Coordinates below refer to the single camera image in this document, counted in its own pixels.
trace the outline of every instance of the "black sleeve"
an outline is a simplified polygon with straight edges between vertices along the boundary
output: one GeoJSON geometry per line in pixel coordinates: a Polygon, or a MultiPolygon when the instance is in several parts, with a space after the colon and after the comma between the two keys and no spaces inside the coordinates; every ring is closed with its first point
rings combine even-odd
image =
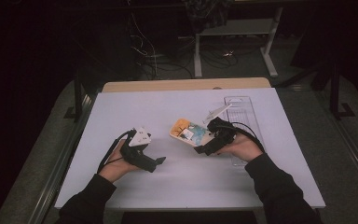
{"type": "Polygon", "coordinates": [[[56,223],[103,223],[103,211],[116,187],[100,175],[73,196],[60,210],[56,223]]]}
{"type": "Polygon", "coordinates": [[[268,223],[322,223],[304,200],[301,188],[267,154],[250,161],[245,169],[255,182],[268,223]]]}

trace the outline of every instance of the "white tabletop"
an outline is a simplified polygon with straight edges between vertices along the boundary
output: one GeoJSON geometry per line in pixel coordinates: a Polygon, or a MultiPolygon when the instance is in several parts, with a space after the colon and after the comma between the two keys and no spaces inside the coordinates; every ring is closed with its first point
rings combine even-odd
{"type": "Polygon", "coordinates": [[[143,126],[152,138],[144,154],[152,159],[167,159],[154,173],[135,171],[118,180],[107,208],[246,210],[261,207],[253,180],[243,167],[232,165],[229,155],[199,155],[191,146],[169,136],[170,128],[179,118],[202,124],[209,111],[224,105],[226,96],[251,98],[269,156],[293,176],[310,206],[325,207],[277,92],[272,88],[100,93],[55,206],[62,207],[85,188],[117,137],[143,126]]]}

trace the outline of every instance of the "person's left hand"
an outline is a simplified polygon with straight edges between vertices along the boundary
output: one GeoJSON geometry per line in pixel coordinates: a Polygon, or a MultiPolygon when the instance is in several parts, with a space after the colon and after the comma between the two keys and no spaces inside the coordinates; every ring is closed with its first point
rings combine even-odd
{"type": "Polygon", "coordinates": [[[106,165],[103,167],[98,175],[107,179],[111,183],[120,179],[123,175],[130,171],[139,170],[140,168],[134,165],[129,164],[128,162],[122,159],[120,150],[125,142],[125,139],[118,142],[115,150],[113,150],[112,155],[110,155],[109,160],[106,162],[106,165]]]}

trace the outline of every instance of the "dark background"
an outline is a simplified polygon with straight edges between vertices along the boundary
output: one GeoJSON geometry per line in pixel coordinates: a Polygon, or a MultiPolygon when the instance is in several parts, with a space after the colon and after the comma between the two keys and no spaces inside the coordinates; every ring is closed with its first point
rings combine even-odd
{"type": "MultiPolygon", "coordinates": [[[[88,6],[87,1],[63,3],[88,6]]],[[[259,7],[245,16],[260,17],[269,10],[259,7]]],[[[154,42],[166,43],[165,46],[158,44],[159,49],[174,56],[175,37],[191,34],[191,30],[188,30],[184,12],[165,13],[167,20],[160,25],[166,28],[169,24],[172,28],[175,24],[173,32],[165,32],[164,36],[171,42],[158,41],[161,36],[152,35],[164,30],[156,25],[154,20],[158,19],[141,20],[140,25],[149,27],[148,36],[155,38],[154,42]]],[[[244,15],[233,12],[232,16],[244,15]]],[[[139,76],[133,62],[136,59],[128,50],[130,43],[125,38],[130,32],[126,25],[123,26],[127,19],[125,13],[86,17],[63,13],[50,1],[0,1],[0,206],[58,95],[76,71],[88,71],[81,77],[88,93],[98,91],[106,81],[135,80],[139,76]],[[124,31],[122,35],[112,32],[120,29],[124,31]],[[94,50],[92,53],[99,55],[108,67],[91,59],[74,41],[73,34],[85,47],[94,50]],[[112,50],[120,52],[121,57],[111,55],[112,50]]],[[[299,24],[306,21],[310,21],[310,26],[293,65],[308,68],[328,56],[337,63],[340,74],[358,89],[358,1],[345,5],[286,7],[279,33],[300,36],[304,34],[304,26],[299,24]]]]}

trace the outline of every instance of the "cable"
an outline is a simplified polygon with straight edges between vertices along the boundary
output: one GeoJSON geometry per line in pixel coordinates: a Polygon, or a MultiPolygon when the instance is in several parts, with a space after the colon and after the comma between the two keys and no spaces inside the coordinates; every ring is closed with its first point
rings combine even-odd
{"type": "Polygon", "coordinates": [[[144,56],[147,56],[147,51],[143,50],[142,47],[144,46],[144,41],[143,39],[138,36],[138,35],[131,35],[131,37],[138,37],[139,40],[141,40],[141,46],[139,47],[139,49],[137,49],[136,47],[134,46],[131,46],[132,49],[135,49],[136,51],[138,51],[140,54],[144,55],[144,56]]]}
{"type": "Polygon", "coordinates": [[[190,75],[190,79],[193,79],[193,74],[191,74],[190,70],[188,70],[186,67],[180,65],[180,64],[175,64],[175,63],[165,63],[165,64],[168,64],[168,65],[173,65],[173,66],[178,66],[179,69],[172,69],[172,70],[169,70],[169,69],[163,69],[161,67],[158,67],[158,69],[161,69],[161,70],[164,70],[164,71],[177,71],[177,70],[180,70],[180,69],[184,69],[188,72],[188,74],[190,75]]]}
{"type": "Polygon", "coordinates": [[[139,29],[138,27],[138,24],[136,23],[136,20],[135,20],[135,16],[133,15],[133,13],[131,13],[131,16],[132,16],[132,20],[133,20],[133,23],[136,27],[136,29],[138,30],[139,34],[141,34],[141,36],[149,43],[149,45],[152,47],[152,50],[153,50],[153,56],[154,56],[154,60],[155,60],[155,77],[158,77],[158,74],[157,74],[157,60],[156,60],[156,51],[155,51],[155,48],[153,46],[153,44],[146,38],[146,36],[141,32],[141,30],[139,29]]]}
{"type": "Polygon", "coordinates": [[[206,56],[205,54],[202,54],[202,53],[200,53],[200,56],[201,56],[201,59],[202,59],[203,61],[205,61],[208,65],[210,65],[210,66],[212,66],[212,67],[215,67],[215,68],[225,69],[225,68],[229,68],[229,67],[231,66],[231,64],[229,63],[229,61],[227,61],[227,59],[226,59],[226,61],[227,61],[228,64],[227,64],[227,63],[218,62],[218,61],[216,61],[216,60],[214,60],[214,59],[212,59],[212,58],[210,58],[210,57],[208,57],[208,56],[206,56]],[[214,65],[214,64],[211,63],[211,61],[212,61],[213,63],[221,64],[222,66],[214,65]]]}
{"type": "Polygon", "coordinates": [[[225,126],[225,125],[217,125],[217,126],[215,126],[215,128],[230,129],[230,130],[233,130],[233,131],[235,131],[237,133],[241,133],[241,134],[247,136],[249,139],[251,139],[260,148],[260,150],[263,153],[266,152],[266,150],[264,149],[264,147],[261,144],[260,140],[258,140],[258,138],[256,136],[253,136],[250,133],[246,132],[244,129],[240,129],[240,128],[237,128],[237,127],[229,127],[229,126],[225,126]]]}
{"type": "Polygon", "coordinates": [[[267,41],[267,39],[266,39],[265,37],[262,37],[261,43],[257,44],[257,46],[256,46],[254,49],[251,49],[250,51],[245,52],[245,53],[235,53],[235,51],[238,50],[238,49],[240,48],[240,46],[245,42],[245,39],[246,39],[246,38],[248,38],[247,35],[246,35],[246,36],[243,36],[243,35],[242,35],[242,41],[241,41],[240,44],[238,44],[236,47],[232,48],[232,50],[227,50],[227,49],[230,49],[230,48],[228,48],[228,47],[223,43],[223,41],[221,42],[221,45],[223,46],[223,50],[228,51],[230,54],[235,54],[235,55],[239,56],[239,55],[245,55],[245,54],[253,53],[253,52],[255,52],[256,50],[259,50],[261,47],[265,46],[266,41],[267,41]]]}
{"type": "Polygon", "coordinates": [[[240,122],[232,122],[232,124],[240,124],[240,125],[243,125],[245,126],[246,128],[248,128],[252,134],[255,136],[255,138],[257,138],[257,136],[255,135],[255,132],[251,129],[251,127],[249,127],[248,125],[244,124],[244,123],[240,123],[240,122]]]}
{"type": "Polygon", "coordinates": [[[147,80],[153,80],[153,74],[150,74],[148,71],[146,71],[143,66],[141,66],[141,70],[145,73],[147,80]]]}
{"type": "Polygon", "coordinates": [[[121,138],[123,138],[125,135],[128,135],[131,131],[127,131],[125,133],[123,133],[119,138],[117,138],[112,146],[109,148],[109,150],[107,150],[105,156],[103,157],[103,159],[101,160],[100,162],[100,165],[98,166],[98,172],[97,173],[100,173],[101,170],[103,169],[103,167],[105,166],[105,163],[107,162],[107,160],[109,159],[110,155],[112,154],[113,150],[116,148],[117,144],[118,144],[118,141],[120,141],[121,138]]]}
{"type": "Polygon", "coordinates": [[[181,65],[183,67],[188,67],[188,65],[191,63],[192,59],[193,59],[193,54],[192,54],[192,51],[187,51],[187,52],[184,52],[183,54],[181,54],[180,56],[177,56],[176,57],[176,60],[173,60],[171,59],[170,57],[166,56],[166,55],[161,55],[159,57],[159,60],[158,60],[158,64],[161,64],[161,63],[179,63],[178,61],[181,60],[181,57],[185,56],[186,54],[189,54],[190,56],[188,57],[188,59],[186,60],[185,62],[185,65],[181,65]]]}
{"type": "Polygon", "coordinates": [[[109,162],[107,162],[105,165],[107,165],[107,164],[109,164],[109,163],[112,163],[112,162],[114,162],[114,161],[119,161],[119,160],[121,160],[121,159],[123,159],[123,158],[122,158],[122,157],[120,157],[120,158],[118,158],[118,159],[115,159],[115,160],[109,161],[109,162]]]}
{"type": "Polygon", "coordinates": [[[144,70],[144,69],[142,68],[142,70],[146,73],[147,79],[149,79],[149,80],[156,80],[156,78],[158,78],[158,80],[161,80],[161,77],[160,77],[160,76],[158,76],[158,77],[155,76],[155,74],[156,74],[156,71],[155,71],[156,68],[155,68],[155,66],[153,66],[152,64],[149,64],[149,63],[143,63],[143,65],[147,65],[147,66],[149,66],[149,67],[152,69],[152,72],[149,73],[148,71],[146,71],[146,70],[144,70]]]}

